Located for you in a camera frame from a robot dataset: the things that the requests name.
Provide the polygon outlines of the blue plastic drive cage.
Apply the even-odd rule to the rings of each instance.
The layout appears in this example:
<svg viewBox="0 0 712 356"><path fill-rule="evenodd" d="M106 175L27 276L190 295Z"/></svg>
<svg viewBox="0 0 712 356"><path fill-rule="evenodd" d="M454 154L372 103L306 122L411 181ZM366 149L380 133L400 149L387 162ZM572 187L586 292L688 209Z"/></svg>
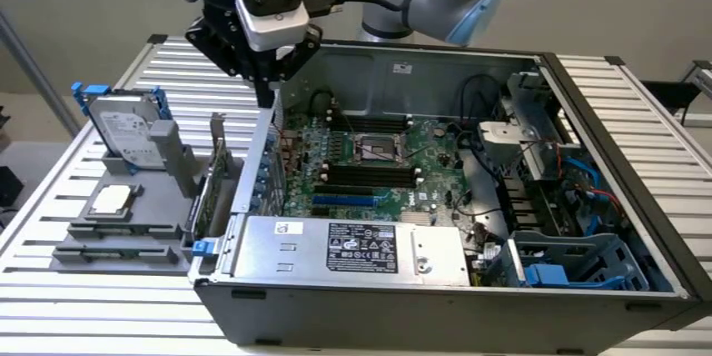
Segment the blue plastic drive cage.
<svg viewBox="0 0 712 356"><path fill-rule="evenodd" d="M527 285L524 268L531 264L562 265L567 289L650 290L648 280L628 245L612 233L587 237L554 237L535 231L516 231L498 255L506 285Z"/></svg>

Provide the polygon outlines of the blue expansion slot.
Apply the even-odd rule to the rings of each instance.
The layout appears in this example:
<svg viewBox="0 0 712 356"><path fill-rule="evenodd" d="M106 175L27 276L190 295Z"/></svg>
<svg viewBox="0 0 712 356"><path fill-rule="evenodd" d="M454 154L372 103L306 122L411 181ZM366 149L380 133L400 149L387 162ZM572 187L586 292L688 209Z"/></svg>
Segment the blue expansion slot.
<svg viewBox="0 0 712 356"><path fill-rule="evenodd" d="M312 197L315 205L326 206L348 206L348 207L370 207L378 206L378 199L372 196L347 196L347 195L315 195Z"/></svg>

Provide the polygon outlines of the black open PC case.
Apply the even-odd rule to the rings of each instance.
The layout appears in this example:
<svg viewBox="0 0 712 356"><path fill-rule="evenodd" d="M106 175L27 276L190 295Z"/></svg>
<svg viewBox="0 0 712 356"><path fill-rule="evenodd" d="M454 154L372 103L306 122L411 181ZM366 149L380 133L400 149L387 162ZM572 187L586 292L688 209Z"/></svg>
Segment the black open PC case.
<svg viewBox="0 0 712 356"><path fill-rule="evenodd" d="M194 258L190 279L230 341L304 348L586 355L651 329L712 314L712 156L686 133L628 66L604 57L328 43L282 86L259 119L216 257ZM414 65L411 74L392 72ZM479 125L502 113L515 73L542 73L564 128L583 148L563 176L534 180L492 164ZM290 217L282 129L292 113L432 118L454 125L468 189L456 198L467 287L320 287L228 276L248 218ZM506 285L500 250L516 231L554 237L615 234L650 290Z"/></svg>

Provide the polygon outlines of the aluminium profile rail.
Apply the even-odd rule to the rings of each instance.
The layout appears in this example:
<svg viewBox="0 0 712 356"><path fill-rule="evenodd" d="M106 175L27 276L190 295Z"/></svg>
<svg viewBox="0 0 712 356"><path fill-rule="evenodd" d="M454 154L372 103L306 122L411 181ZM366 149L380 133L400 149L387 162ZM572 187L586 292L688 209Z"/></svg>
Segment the aluminium profile rail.
<svg viewBox="0 0 712 356"><path fill-rule="evenodd" d="M712 62L695 60L675 83L675 118L684 127L712 128Z"/></svg>

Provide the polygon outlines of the green RAM stick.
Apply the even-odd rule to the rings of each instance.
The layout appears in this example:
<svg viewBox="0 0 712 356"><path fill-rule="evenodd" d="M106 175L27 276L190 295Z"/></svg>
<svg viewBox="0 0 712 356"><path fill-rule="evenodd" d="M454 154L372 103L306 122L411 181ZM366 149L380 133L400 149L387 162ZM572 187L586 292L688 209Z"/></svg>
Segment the green RAM stick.
<svg viewBox="0 0 712 356"><path fill-rule="evenodd" d="M72 249L70 253L76 253L86 258L150 258L166 256L167 252L163 249Z"/></svg>

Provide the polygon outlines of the metal drive cage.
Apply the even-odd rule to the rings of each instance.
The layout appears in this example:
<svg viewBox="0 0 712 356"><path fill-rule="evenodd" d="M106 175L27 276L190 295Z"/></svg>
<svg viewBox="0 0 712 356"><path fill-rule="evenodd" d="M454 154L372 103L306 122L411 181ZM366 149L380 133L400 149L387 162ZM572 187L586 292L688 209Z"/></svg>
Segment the metal drive cage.
<svg viewBox="0 0 712 356"><path fill-rule="evenodd" d="M500 99L500 116L479 125L480 140L494 166L534 180L563 176L563 160L582 155L576 136L564 128L562 105L542 73L515 73Z"/></svg>

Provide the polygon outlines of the graphics card with metal bracket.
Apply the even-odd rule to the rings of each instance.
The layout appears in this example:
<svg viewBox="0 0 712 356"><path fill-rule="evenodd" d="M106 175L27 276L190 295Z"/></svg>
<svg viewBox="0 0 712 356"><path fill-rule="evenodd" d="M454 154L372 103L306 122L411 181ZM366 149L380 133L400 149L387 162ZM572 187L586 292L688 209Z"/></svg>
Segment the graphics card with metal bracket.
<svg viewBox="0 0 712 356"><path fill-rule="evenodd" d="M223 113L212 114L210 126L212 156L188 221L194 242L203 238L220 237L226 233L242 173L242 161L232 156L227 144Z"/></svg>

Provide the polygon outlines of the hard disk in blue caddy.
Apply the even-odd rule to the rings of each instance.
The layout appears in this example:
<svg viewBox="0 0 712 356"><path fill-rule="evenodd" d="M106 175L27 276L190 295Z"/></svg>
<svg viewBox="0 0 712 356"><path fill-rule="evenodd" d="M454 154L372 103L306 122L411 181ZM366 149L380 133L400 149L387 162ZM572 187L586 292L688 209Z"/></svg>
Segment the hard disk in blue caddy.
<svg viewBox="0 0 712 356"><path fill-rule="evenodd" d="M135 170L164 169L158 145L150 136L152 124L172 119L164 90L159 87L123 89L76 82L71 91L111 156L122 158Z"/></svg>

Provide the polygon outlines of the black device beside table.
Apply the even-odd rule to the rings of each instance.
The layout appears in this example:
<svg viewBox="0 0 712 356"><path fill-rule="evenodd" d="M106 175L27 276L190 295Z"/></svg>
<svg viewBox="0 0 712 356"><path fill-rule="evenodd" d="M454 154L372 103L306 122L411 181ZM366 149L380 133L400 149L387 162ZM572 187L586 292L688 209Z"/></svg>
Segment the black device beside table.
<svg viewBox="0 0 712 356"><path fill-rule="evenodd" d="M0 166L0 208L10 207L23 192L24 184L8 166Z"/></svg>

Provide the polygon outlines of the silver CPU chip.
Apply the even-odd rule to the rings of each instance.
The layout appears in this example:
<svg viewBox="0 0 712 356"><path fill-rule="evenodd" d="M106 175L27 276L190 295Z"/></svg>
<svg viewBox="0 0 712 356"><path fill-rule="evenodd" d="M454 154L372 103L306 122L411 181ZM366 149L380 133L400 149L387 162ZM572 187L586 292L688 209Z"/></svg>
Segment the silver CPU chip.
<svg viewBox="0 0 712 356"><path fill-rule="evenodd" d="M127 206L134 187L130 185L107 185L102 187L91 205L95 214L118 214Z"/></svg>

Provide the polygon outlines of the CPU socket with metal frame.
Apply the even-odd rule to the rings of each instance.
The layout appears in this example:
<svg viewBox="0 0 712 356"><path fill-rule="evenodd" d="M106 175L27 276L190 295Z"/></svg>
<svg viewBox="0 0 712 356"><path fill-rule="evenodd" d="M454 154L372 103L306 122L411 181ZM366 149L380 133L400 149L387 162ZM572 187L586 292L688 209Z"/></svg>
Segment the CPU socket with metal frame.
<svg viewBox="0 0 712 356"><path fill-rule="evenodd" d="M399 134L350 133L346 137L351 146L351 150L347 152L350 161L356 163L404 162L404 143Z"/></svg>

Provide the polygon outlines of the silver power supply unit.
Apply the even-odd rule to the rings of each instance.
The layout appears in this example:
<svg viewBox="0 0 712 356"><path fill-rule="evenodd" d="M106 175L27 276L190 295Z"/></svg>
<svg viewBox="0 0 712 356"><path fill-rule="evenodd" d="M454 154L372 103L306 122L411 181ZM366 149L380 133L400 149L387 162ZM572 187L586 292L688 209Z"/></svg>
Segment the silver power supply unit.
<svg viewBox="0 0 712 356"><path fill-rule="evenodd" d="M227 273L279 286L471 284L458 228L328 218L248 218Z"/></svg>

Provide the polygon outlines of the green motherboard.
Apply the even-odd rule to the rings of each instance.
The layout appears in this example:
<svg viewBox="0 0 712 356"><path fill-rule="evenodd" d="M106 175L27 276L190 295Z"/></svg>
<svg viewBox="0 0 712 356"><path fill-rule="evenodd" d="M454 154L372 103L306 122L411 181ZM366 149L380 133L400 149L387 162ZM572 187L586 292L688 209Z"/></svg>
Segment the green motherboard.
<svg viewBox="0 0 712 356"><path fill-rule="evenodd" d="M280 152L286 165L284 215L311 216L312 207L346 208L343 218L379 222L403 222L419 225L448 225L459 219L454 211L456 198L468 189L463 159L459 155L454 125L432 118L402 115L406 131L399 133L404 143L403 163L356 163L348 160L343 118L334 110L323 113L292 113L282 129ZM403 166L414 170L416 188L372 188L379 203L374 208L315 205L316 185L327 181L323 164Z"/></svg>

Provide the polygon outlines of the black box behind table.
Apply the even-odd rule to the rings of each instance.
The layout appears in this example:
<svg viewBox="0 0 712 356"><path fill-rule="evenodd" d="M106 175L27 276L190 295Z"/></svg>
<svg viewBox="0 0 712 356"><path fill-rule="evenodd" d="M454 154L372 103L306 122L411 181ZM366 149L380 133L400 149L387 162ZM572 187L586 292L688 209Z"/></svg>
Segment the black box behind table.
<svg viewBox="0 0 712 356"><path fill-rule="evenodd" d="M642 84L671 113L686 110L700 94L694 83L643 81Z"/></svg>

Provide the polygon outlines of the grey parts rack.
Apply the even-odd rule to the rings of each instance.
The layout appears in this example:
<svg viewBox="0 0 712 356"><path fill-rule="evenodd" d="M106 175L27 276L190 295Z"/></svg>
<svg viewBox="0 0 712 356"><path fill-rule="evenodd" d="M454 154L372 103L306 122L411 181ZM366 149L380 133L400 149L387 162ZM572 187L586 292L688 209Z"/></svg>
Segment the grey parts rack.
<svg viewBox="0 0 712 356"><path fill-rule="evenodd" d="M179 141L179 126L160 120L151 140L164 169L132 169L124 160L103 156L107 168L87 204L68 225L66 240L52 251L51 270L62 273L183 275L191 267L190 217L211 156L195 155ZM91 205L102 187L130 185L134 194L118 214L95 214ZM86 258L72 249L163 249L150 258Z"/></svg>

